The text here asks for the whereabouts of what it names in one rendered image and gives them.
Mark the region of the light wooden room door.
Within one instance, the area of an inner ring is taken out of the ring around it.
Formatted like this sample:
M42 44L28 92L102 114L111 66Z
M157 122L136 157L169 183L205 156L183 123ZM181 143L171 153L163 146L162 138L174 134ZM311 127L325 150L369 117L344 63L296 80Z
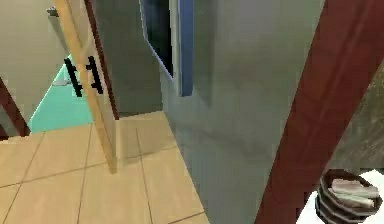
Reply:
M117 172L115 112L111 102L111 85L101 50L91 0L54 0L65 42L76 67L77 80L82 85L105 160L111 173ZM86 69L88 57L96 61L103 93L91 87L92 72Z

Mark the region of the dark brown ribbed bin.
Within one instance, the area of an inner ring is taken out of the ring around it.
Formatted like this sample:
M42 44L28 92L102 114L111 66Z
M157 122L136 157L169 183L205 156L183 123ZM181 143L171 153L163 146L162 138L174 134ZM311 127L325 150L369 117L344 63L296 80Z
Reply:
M361 224L383 203L378 187L343 169L328 170L317 193L316 215L325 224Z

